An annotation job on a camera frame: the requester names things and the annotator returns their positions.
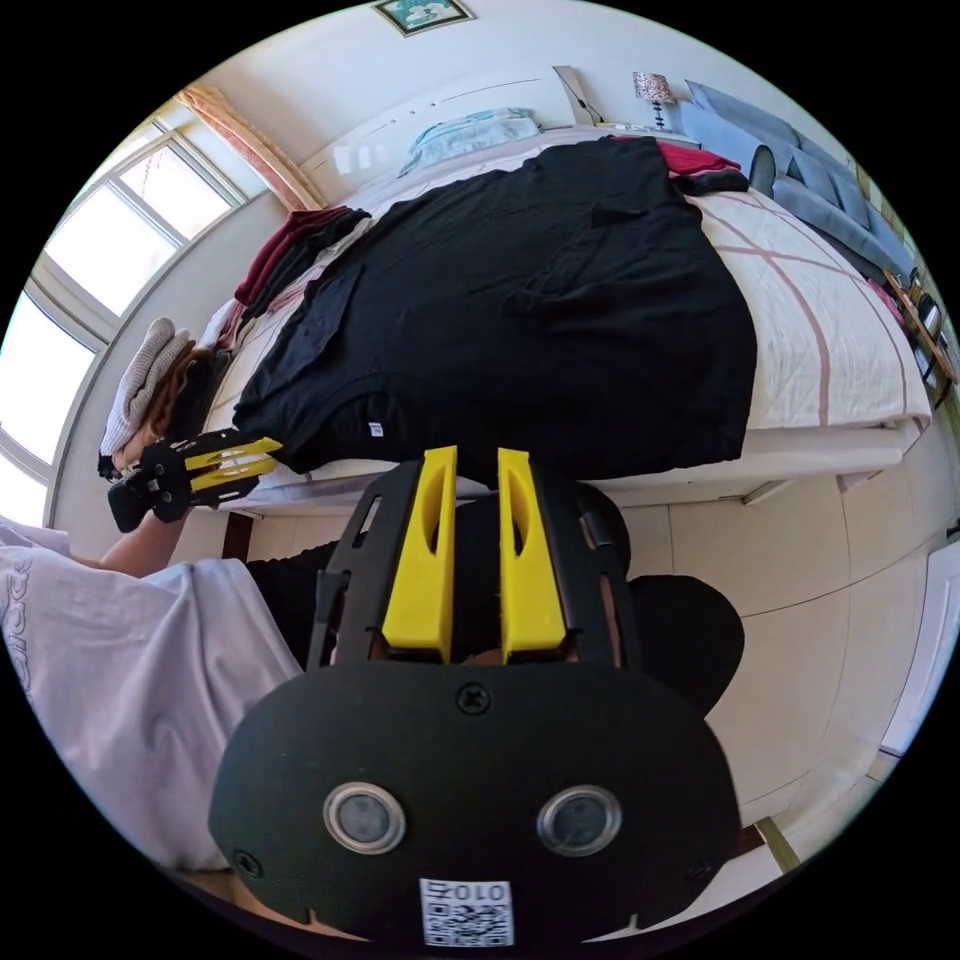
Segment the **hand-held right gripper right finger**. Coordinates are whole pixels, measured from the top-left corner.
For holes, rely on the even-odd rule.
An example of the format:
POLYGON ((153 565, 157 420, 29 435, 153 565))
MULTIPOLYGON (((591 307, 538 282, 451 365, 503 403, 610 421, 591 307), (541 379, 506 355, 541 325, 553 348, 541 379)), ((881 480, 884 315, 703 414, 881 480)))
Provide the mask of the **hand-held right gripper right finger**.
POLYGON ((529 454, 498 450, 502 661, 562 647, 566 621, 529 454))

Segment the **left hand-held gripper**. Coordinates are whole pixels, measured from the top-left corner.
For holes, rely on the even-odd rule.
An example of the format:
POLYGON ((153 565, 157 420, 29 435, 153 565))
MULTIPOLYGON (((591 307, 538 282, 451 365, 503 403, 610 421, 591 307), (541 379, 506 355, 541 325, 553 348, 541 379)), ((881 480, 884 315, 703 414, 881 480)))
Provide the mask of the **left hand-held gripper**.
POLYGON ((176 520, 188 509, 214 510, 248 495, 278 462, 282 444, 230 428, 177 443, 146 447, 140 461, 110 485, 107 501, 122 533, 137 529, 148 512, 176 520))

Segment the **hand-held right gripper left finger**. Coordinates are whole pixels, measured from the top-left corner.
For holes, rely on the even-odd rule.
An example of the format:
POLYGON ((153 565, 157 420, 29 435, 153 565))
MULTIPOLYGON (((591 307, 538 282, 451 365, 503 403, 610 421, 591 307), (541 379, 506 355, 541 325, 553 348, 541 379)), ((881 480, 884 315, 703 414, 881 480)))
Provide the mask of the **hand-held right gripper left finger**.
POLYGON ((392 650, 452 648, 456 481, 456 447, 425 452, 382 624, 392 650))

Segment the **person's left hand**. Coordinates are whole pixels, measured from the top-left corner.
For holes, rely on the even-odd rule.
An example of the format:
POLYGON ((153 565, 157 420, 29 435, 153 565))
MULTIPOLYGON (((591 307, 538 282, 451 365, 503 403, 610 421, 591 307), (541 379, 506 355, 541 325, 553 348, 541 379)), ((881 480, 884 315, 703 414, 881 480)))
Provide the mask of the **person's left hand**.
POLYGON ((164 520, 154 512, 148 512, 130 538, 138 548, 148 552, 169 550, 173 553, 191 513, 192 510, 188 509, 176 520, 164 520))

